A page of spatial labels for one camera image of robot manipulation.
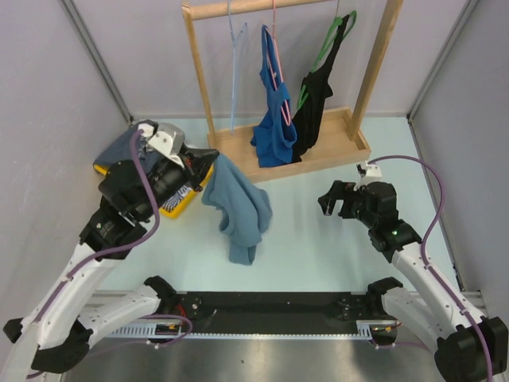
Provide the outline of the grey-blue tank top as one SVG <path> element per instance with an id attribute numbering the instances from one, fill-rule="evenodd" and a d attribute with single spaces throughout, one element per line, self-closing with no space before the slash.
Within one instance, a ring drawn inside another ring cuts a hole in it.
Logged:
<path id="1" fill-rule="evenodd" d="M 221 154 L 215 160 L 202 203 L 222 213 L 219 230 L 228 238 L 229 261 L 250 266 L 273 217 L 266 190 L 255 186 L 231 159 Z"/>

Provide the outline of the light blue wire hanger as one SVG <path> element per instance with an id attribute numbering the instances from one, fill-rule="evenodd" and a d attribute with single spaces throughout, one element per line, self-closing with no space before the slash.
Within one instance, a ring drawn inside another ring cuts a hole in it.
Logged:
<path id="1" fill-rule="evenodd" d="M 230 28 L 231 45 L 232 45 L 232 78 L 231 78 L 231 114 L 230 114 L 230 134 L 235 130 L 235 117 L 237 107 L 238 81 L 240 61 L 243 50 L 243 40 L 247 35 L 247 23 L 244 22 L 239 31 L 236 32 L 232 22 L 232 1 L 227 2 L 227 17 Z"/>

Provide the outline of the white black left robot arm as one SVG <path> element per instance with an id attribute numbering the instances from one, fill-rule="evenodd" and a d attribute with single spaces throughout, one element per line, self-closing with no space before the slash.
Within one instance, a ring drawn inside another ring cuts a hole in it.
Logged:
<path id="1" fill-rule="evenodd" d="M 3 381 L 26 381 L 43 373 L 62 374 L 78 365 L 100 340 L 139 318 L 176 319 L 176 291 L 160 276 L 88 313 L 99 284 L 147 241 L 160 224 L 159 208 L 184 185 L 196 191 L 219 153 L 184 147 L 176 160 L 159 158 L 145 172 L 137 154 L 111 164 L 99 184 L 102 199 L 80 233 L 68 265 L 33 312 L 3 327 L 14 344 Z"/>

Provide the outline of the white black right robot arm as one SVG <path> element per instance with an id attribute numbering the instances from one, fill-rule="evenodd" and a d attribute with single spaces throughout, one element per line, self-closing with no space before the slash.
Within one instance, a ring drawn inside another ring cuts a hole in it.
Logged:
<path id="1" fill-rule="evenodd" d="M 402 321 L 433 354 L 446 381 L 489 381 L 507 371 L 506 324 L 488 318 L 454 289 L 427 254 L 423 239 L 399 217 L 393 185 L 334 181 L 317 201 L 326 216 L 342 201 L 340 217 L 363 223 L 373 247 L 418 293 L 414 297 L 389 279 L 372 283 L 369 288 L 376 294 L 368 297 L 367 311 L 373 318 L 390 315 Z"/>

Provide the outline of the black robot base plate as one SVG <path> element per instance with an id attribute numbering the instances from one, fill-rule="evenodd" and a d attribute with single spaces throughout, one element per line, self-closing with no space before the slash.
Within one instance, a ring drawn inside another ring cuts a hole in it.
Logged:
<path id="1" fill-rule="evenodd" d="M 387 345 L 401 325 L 370 294 L 352 292 L 175 292 L 163 312 L 211 337 L 374 336 Z"/>

